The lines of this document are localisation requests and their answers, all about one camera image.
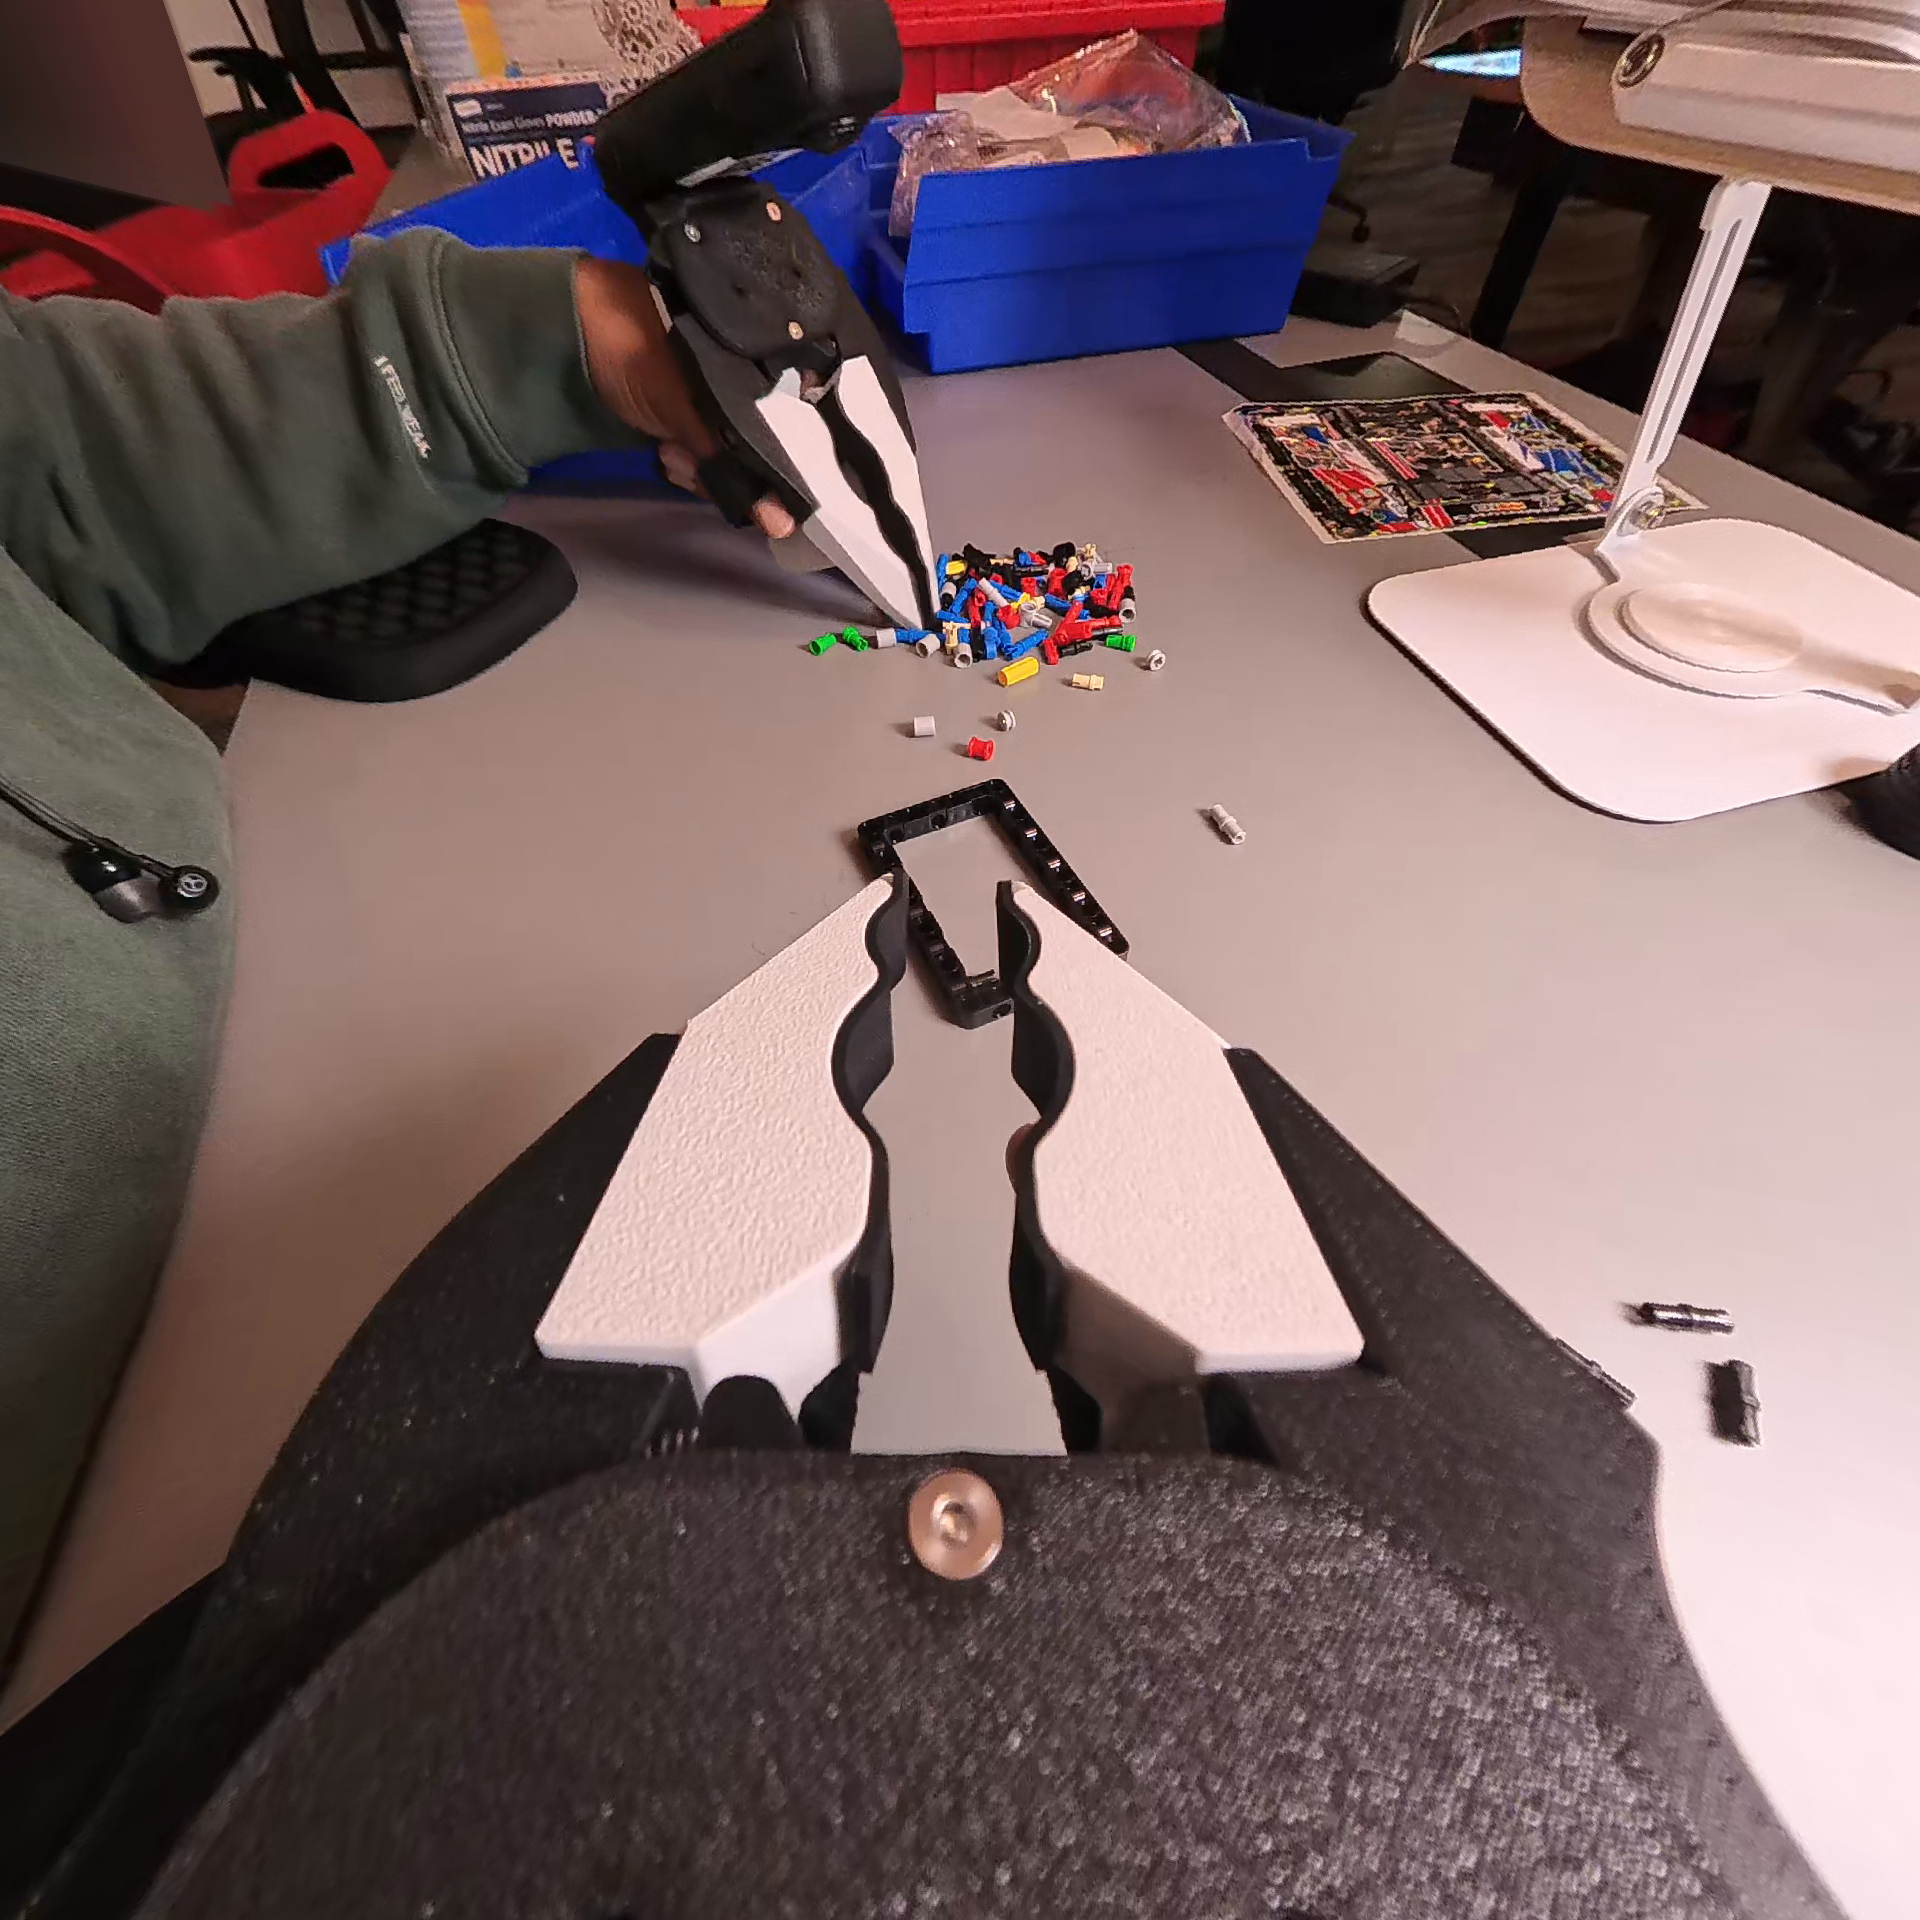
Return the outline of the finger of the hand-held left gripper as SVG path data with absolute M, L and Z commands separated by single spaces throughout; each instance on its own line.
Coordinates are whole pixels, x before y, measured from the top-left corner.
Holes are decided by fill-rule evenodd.
M 900 422 L 910 428 L 899 397 L 897 407 Z M 756 411 L 785 468 L 807 498 L 809 508 L 800 523 L 802 540 L 862 589 L 895 625 L 912 627 L 899 624 L 889 608 L 889 565 L 876 553 L 874 527 L 842 475 L 828 439 L 828 384 L 807 395 L 798 382 L 777 382 L 758 399 Z
M 899 624 L 931 627 L 938 593 L 918 454 L 897 394 L 870 359 L 843 359 L 828 382 L 828 439 L 838 468 L 874 527 L 889 565 L 889 608 Z

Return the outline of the person's left hand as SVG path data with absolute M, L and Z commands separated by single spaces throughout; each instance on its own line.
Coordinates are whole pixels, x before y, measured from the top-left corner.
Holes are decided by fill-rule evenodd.
M 655 289 L 638 266 L 579 255 L 574 300 L 587 376 L 602 405 L 657 447 L 661 471 L 707 496 L 703 462 L 718 452 L 659 318 Z

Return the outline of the white adjustable stand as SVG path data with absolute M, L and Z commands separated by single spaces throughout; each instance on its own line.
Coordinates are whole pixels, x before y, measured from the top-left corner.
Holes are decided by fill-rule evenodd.
M 1566 797 L 1676 823 L 1840 787 L 1916 745 L 1918 601 L 1746 517 L 1670 517 L 1663 468 L 1773 188 L 1916 213 L 1918 67 L 1705 21 L 1528 25 L 1547 131 L 1712 179 L 1602 529 L 1376 584 L 1368 616 Z

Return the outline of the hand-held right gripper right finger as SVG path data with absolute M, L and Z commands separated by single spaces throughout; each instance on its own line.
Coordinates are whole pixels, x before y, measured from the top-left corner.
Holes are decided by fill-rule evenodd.
M 1361 1329 L 1226 1042 L 1028 882 L 996 897 L 1013 1078 L 1015 1323 L 1094 1407 L 1355 1363 Z

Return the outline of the pile of small lego pieces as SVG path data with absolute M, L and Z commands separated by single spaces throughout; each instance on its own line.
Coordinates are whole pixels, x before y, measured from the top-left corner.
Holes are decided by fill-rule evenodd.
M 933 563 L 938 593 L 929 629 L 874 627 L 870 650 L 904 648 L 954 667 L 1037 658 L 1073 660 L 1092 650 L 1132 656 L 1138 595 L 1134 568 L 1092 544 L 992 553 L 967 544 Z

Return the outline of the black wired earphones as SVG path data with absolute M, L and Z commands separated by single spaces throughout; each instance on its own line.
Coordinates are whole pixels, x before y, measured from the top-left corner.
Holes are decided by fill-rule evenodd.
M 1 802 L 60 844 L 60 863 L 113 922 L 188 920 L 220 897 L 218 876 L 199 863 L 174 863 L 134 852 L 49 808 L 15 783 L 1 781 Z

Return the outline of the lego sticker sheet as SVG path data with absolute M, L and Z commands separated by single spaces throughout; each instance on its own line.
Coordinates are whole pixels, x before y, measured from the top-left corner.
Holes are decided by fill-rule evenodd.
M 1604 521 L 1623 468 L 1528 392 L 1260 401 L 1222 424 L 1322 544 Z

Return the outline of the black wrist rest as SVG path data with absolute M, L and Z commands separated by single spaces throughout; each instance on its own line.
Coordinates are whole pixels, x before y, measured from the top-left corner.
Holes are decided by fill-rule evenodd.
M 541 534 L 486 517 L 387 572 L 231 622 L 203 654 L 153 663 L 178 686 L 279 684 L 391 705 L 467 684 L 537 637 L 577 580 Z

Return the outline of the blue white glove box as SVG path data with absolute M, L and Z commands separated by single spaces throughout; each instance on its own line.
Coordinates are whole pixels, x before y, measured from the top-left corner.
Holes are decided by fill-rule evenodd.
M 439 84 L 433 110 L 446 156 L 492 181 L 541 160 L 575 169 L 610 101 L 598 74 L 556 70 Z

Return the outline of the person's left forearm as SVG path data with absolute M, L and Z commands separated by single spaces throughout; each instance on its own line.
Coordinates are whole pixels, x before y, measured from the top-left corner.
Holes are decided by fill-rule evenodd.
M 435 548 L 534 468 L 636 445 L 589 378 L 579 260 L 416 226 L 319 299 L 3 295 L 3 700 L 85 644 L 193 660 Z

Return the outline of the black rectangular lego frame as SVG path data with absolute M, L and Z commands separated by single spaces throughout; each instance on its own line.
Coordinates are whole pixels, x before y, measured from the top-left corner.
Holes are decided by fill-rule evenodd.
M 900 848 L 908 842 L 965 821 L 990 823 L 1020 863 L 1022 876 L 1070 924 L 1113 956 L 1129 956 L 1130 947 L 1111 916 L 1003 779 L 986 779 L 868 817 L 855 829 L 857 848 L 872 876 L 899 876 L 904 882 L 908 949 L 918 958 L 944 1021 L 973 1030 L 1011 1013 L 1011 998 L 997 971 L 967 970 L 900 859 Z

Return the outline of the white cardboard box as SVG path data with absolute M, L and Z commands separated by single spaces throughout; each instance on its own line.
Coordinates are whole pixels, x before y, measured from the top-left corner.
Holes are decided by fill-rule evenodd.
M 610 68 L 591 2 L 399 2 L 397 10 L 425 84 Z

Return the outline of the clear plastic bag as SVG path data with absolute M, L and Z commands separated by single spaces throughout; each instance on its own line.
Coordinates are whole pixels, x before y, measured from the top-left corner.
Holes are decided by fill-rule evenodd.
M 1064 55 L 1009 84 L 944 91 L 984 148 L 1043 156 L 1136 158 L 1243 146 L 1252 139 L 1229 95 L 1127 30 Z
M 925 179 L 977 173 L 1020 156 L 1016 143 L 982 127 L 965 108 L 897 114 L 887 131 L 899 160 L 887 209 L 887 234 L 897 241 L 914 230 Z

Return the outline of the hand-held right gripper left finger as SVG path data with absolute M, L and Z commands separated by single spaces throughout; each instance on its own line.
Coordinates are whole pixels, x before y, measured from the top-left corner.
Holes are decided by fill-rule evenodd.
M 684 1025 L 535 1329 L 541 1357 L 731 1376 L 798 1411 L 870 1373 L 893 1302 L 889 1163 L 866 1105 L 893 1067 L 900 876 Z

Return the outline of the person's green sweatshirt torso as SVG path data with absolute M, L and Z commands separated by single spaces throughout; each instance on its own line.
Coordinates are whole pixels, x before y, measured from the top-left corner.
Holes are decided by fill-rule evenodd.
M 220 759 L 1 561 L 3 778 L 81 827 L 218 875 Z M 207 1116 L 231 909 L 119 924 L 53 838 L 1 846 L 1 1648 L 60 1547 L 169 1259 Z

